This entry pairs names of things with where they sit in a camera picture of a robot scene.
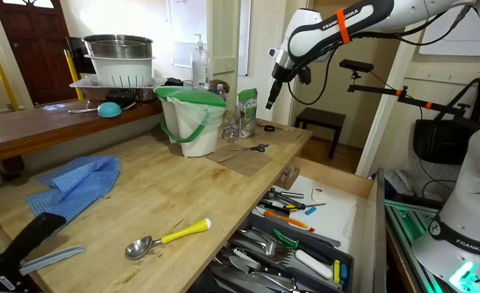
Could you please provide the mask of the brown cardboard sheet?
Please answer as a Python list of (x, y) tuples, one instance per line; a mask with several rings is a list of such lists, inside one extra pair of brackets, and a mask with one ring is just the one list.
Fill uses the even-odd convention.
[(272, 161), (272, 158), (265, 152), (244, 151), (242, 149), (242, 146), (229, 144), (206, 157), (247, 177), (255, 175)]

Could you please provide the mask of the heap of knives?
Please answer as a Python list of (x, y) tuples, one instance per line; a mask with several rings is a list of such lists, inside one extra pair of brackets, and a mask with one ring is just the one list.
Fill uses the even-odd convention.
[(256, 271), (251, 267), (247, 267), (248, 273), (246, 273), (235, 267), (231, 262), (221, 261), (217, 257), (213, 258), (209, 267), (218, 278), (232, 282), (253, 293), (268, 293), (269, 290), (275, 293), (311, 293), (310, 291), (299, 290), (292, 279)]

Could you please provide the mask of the orange-handled tool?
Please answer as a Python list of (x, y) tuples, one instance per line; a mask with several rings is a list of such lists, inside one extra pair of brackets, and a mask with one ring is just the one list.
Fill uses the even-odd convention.
[(301, 222), (301, 221), (298, 221), (298, 220), (295, 220), (295, 219), (290, 219), (288, 217), (284, 217), (284, 216), (280, 216), (280, 215), (277, 215), (275, 213), (273, 213), (272, 211), (265, 211), (263, 213), (264, 217), (269, 217), (269, 218), (276, 218), (276, 219), (280, 219), (282, 221), (285, 221), (286, 223), (288, 224), (291, 224), (291, 225), (294, 225), (296, 227), (299, 227), (301, 229), (306, 229), (308, 230), (310, 227), (308, 225), (306, 225), (305, 223)]

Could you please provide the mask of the yellow and blue corn holders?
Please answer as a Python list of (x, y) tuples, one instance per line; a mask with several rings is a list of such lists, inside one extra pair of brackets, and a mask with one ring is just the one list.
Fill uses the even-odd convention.
[(335, 260), (333, 264), (333, 282), (344, 285), (348, 279), (348, 268), (345, 263)]

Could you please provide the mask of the grey pliers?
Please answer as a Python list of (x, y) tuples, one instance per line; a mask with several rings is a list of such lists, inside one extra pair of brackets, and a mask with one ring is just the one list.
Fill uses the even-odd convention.
[(266, 198), (289, 198), (289, 199), (304, 199), (303, 194), (286, 192), (286, 191), (277, 191), (275, 188), (271, 188), (264, 195)]

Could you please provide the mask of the crushed clear plastic bottle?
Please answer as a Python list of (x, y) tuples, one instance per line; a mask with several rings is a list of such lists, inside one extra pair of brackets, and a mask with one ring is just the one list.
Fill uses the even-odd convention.
[(227, 141), (227, 143), (233, 143), (240, 137), (240, 128), (238, 124), (238, 119), (235, 114), (226, 111), (223, 120), (222, 120), (222, 138)]

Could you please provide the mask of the small cardboard box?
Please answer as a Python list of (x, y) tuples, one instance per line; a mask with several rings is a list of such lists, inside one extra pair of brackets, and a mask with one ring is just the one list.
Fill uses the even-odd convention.
[(274, 182), (274, 186), (283, 188), (284, 190), (290, 190), (294, 182), (297, 180), (299, 173), (299, 167), (289, 164)]

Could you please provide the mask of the black and grey tool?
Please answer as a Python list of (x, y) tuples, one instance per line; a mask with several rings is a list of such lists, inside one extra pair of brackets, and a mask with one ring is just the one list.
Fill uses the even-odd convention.
[(43, 212), (19, 232), (8, 247), (0, 253), (0, 292), (44, 293), (44, 289), (37, 285), (30, 273), (86, 251), (83, 245), (75, 245), (41, 256), (24, 265), (21, 263), (32, 250), (66, 222), (63, 216)]

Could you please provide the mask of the heap of forks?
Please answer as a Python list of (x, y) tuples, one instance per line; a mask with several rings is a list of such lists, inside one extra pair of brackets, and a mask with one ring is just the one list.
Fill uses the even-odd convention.
[(234, 243), (247, 243), (252, 247), (258, 248), (264, 252), (266, 256), (273, 258), (277, 262), (289, 260), (292, 254), (292, 250), (289, 247), (277, 242), (275, 238), (266, 232), (259, 230), (238, 228), (229, 238), (229, 241)]

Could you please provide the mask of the foil tray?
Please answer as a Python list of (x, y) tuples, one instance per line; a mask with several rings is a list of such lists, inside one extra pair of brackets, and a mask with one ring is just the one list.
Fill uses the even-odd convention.
[(99, 85), (96, 76), (87, 76), (71, 83), (71, 87), (79, 89), (89, 100), (104, 101), (108, 97), (134, 98), (136, 101), (152, 101), (157, 98), (155, 89), (166, 84), (167, 79), (154, 78), (152, 84), (138, 88), (106, 87)]

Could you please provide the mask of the drawer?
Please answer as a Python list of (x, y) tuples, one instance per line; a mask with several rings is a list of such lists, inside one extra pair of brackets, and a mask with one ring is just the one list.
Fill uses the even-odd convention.
[[(273, 159), (258, 173), (246, 177), (216, 162), (199, 158), (201, 166), (188, 178), (184, 211), (190, 220), (209, 218), (212, 227), (198, 235), (189, 245), (189, 256), (183, 267), (195, 273), (182, 288), (186, 291), (206, 271), (208, 264), (251, 214), (258, 201), (270, 189), (287, 166), (281, 158)], [(310, 182), (328, 195), (327, 204), (305, 218), (316, 230), (314, 234), (353, 258), (352, 293), (385, 293), (386, 291), (386, 224), (384, 179), (376, 180), (350, 174), (301, 157), (291, 164), (300, 168), (297, 184)]]

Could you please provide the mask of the brown wooden door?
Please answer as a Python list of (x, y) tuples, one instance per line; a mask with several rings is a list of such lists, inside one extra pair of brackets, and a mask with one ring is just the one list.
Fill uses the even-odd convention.
[(76, 100), (60, 0), (0, 0), (0, 21), (34, 106)]

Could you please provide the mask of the yellow and black screwdriver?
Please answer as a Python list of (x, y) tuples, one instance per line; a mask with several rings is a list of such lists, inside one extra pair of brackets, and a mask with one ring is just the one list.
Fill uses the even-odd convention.
[(284, 208), (286, 211), (289, 211), (289, 212), (297, 212), (297, 211), (306, 210), (307, 208), (312, 208), (312, 207), (317, 207), (317, 206), (324, 206), (324, 205), (326, 205), (326, 203), (312, 203), (312, 204), (300, 203), (300, 204), (298, 204), (298, 205), (287, 204), (287, 205), (284, 205), (283, 208)]

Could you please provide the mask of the green and white snack bag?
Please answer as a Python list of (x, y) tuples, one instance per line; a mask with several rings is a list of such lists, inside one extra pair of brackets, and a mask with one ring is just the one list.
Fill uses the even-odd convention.
[(237, 95), (236, 113), (239, 137), (248, 138), (255, 135), (256, 114), (258, 106), (257, 89), (246, 89)]

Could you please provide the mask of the yellow-handled ice cream scoop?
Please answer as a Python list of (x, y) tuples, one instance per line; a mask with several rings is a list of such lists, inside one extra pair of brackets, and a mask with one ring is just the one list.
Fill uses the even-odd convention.
[(153, 239), (153, 236), (139, 238), (136, 241), (130, 243), (125, 248), (124, 254), (125, 257), (129, 260), (138, 260), (140, 258), (143, 258), (152, 248), (156, 246), (168, 244), (172, 241), (188, 235), (197, 234), (199, 232), (206, 232), (211, 227), (212, 221), (209, 218), (204, 218), (193, 224), (192, 226), (189, 226), (177, 232), (173, 232), (171, 234), (167, 234), (156, 240)]

